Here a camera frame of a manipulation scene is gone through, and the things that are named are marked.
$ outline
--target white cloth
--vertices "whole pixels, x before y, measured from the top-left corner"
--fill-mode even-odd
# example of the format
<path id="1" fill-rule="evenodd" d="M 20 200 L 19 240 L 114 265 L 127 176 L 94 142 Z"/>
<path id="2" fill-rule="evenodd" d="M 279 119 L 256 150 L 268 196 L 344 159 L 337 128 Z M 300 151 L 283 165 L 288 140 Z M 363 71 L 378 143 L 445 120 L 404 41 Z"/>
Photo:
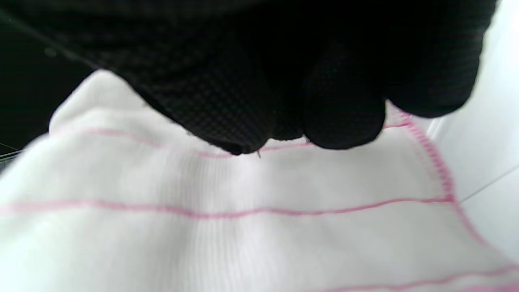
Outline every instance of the white cloth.
<path id="1" fill-rule="evenodd" d="M 373 143 L 234 157 L 97 71 L 0 178 L 0 291 L 519 291 L 390 109 Z"/>

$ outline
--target white surface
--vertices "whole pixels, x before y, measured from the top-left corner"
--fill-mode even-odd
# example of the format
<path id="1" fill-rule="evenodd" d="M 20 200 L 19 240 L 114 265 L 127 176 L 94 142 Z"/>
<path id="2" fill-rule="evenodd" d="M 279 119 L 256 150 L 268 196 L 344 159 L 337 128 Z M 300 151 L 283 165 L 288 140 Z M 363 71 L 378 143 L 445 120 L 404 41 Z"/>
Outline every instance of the white surface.
<path id="1" fill-rule="evenodd" d="M 464 202 L 481 236 L 519 263 L 519 168 Z"/>

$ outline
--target black glove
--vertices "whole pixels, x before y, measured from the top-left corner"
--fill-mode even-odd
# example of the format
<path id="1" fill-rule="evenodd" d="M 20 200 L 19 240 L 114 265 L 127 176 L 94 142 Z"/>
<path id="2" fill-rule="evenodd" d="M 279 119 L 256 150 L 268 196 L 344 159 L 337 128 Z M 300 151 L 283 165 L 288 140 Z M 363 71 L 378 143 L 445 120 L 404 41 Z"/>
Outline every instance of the black glove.
<path id="1" fill-rule="evenodd" d="M 385 100 L 437 117 L 470 96 L 496 0 L 0 0 L 4 18 L 126 79 L 233 154 L 305 135 L 374 140 Z"/>

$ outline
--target pink stitching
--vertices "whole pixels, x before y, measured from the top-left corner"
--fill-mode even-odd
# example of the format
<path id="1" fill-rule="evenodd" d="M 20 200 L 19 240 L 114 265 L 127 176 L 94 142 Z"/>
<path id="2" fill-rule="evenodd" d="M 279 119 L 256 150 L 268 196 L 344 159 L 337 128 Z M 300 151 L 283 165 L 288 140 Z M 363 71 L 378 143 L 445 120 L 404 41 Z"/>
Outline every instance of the pink stitching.
<path id="1" fill-rule="evenodd" d="M 321 210 L 321 211 L 296 211 L 281 208 L 257 208 L 234 213 L 200 213 L 182 207 L 165 206 L 165 205 L 130 205 L 125 203 L 107 202 L 102 200 L 86 201 L 86 200 L 71 200 L 59 202 L 36 202 L 36 203 L 19 203 L 9 206 L 0 206 L 0 214 L 10 213 L 32 213 L 45 211 L 58 211 L 70 208 L 102 208 L 119 211 L 130 212 L 153 212 L 153 213 L 169 213 L 180 216 L 207 220 L 207 219 L 236 219 L 249 215 L 256 214 L 276 214 L 284 216 L 319 216 L 331 214 L 344 214 L 355 211 L 362 211 L 366 209 L 377 208 L 383 205 L 398 203 L 398 202 L 419 202 L 424 204 L 434 203 L 451 203 L 450 198 L 433 198 L 433 199 L 416 199 L 416 198 L 400 198 L 380 202 L 376 204 L 364 205 L 361 207 L 352 207 L 336 210 Z"/>
<path id="2" fill-rule="evenodd" d="M 358 287 L 343 287 L 343 288 L 336 288 L 336 289 L 329 289 L 324 290 L 323 292 L 351 292 L 351 291 L 366 291 L 366 290 L 391 290 L 391 291 L 402 291 L 407 290 L 411 288 L 421 287 L 421 286 L 428 286 L 428 285 L 443 285 L 447 284 L 449 282 L 458 280 L 460 278 L 468 277 L 468 276 L 480 276 L 480 277 L 492 277 L 492 276 L 498 276 L 501 274 L 505 274 L 511 271 L 517 270 L 517 267 L 510 266 L 503 269 L 499 269 L 497 271 L 491 271 L 491 272 L 467 272 L 463 274 L 453 275 L 441 280 L 426 280 L 426 281 L 418 281 L 410 284 L 404 284 L 404 285 L 371 285 L 371 286 L 358 286 Z"/>
<path id="3" fill-rule="evenodd" d="M 467 229 L 467 231 L 472 235 L 472 237 L 480 244 L 487 246 L 493 249 L 495 252 L 501 254 L 501 252 L 498 249 L 496 249 L 492 244 L 487 242 L 479 234 L 479 232 L 470 223 L 469 218 L 465 215 L 463 208 L 461 208 L 458 201 L 456 200 L 456 190 L 454 188 L 454 180 L 452 178 L 452 175 L 450 174 L 447 165 L 443 161 L 441 154 L 439 153 L 434 143 L 431 142 L 431 140 L 427 137 L 424 131 L 420 127 L 418 127 L 411 118 L 408 118 L 407 121 L 407 128 L 409 129 L 410 133 L 418 140 L 418 143 L 423 147 L 423 149 L 427 152 L 428 156 L 432 160 L 440 176 L 440 181 L 442 182 L 445 197 L 450 200 L 452 207 L 454 208 L 454 211 L 457 213 L 458 218 L 460 219 L 465 229 Z"/>

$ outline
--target finger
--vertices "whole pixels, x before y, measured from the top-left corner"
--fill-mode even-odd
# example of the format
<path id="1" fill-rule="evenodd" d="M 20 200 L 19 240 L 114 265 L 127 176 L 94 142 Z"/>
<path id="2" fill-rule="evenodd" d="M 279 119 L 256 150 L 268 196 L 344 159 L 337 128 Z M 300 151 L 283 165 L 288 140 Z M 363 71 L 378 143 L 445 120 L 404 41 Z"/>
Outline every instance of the finger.
<path id="1" fill-rule="evenodd" d="M 307 82 L 304 133 L 320 147 L 366 144 L 384 124 L 384 101 L 370 84 L 358 49 L 332 44 Z"/>
<path id="2" fill-rule="evenodd" d="M 384 95 L 402 110 L 424 117 L 461 107 L 476 80 L 495 3 L 380 1 Z"/>
<path id="3" fill-rule="evenodd" d="M 19 15 L 45 36 L 126 79 L 153 107 L 233 154 L 271 136 L 276 102 L 260 62 L 224 18 L 172 23 L 59 12 Z"/>

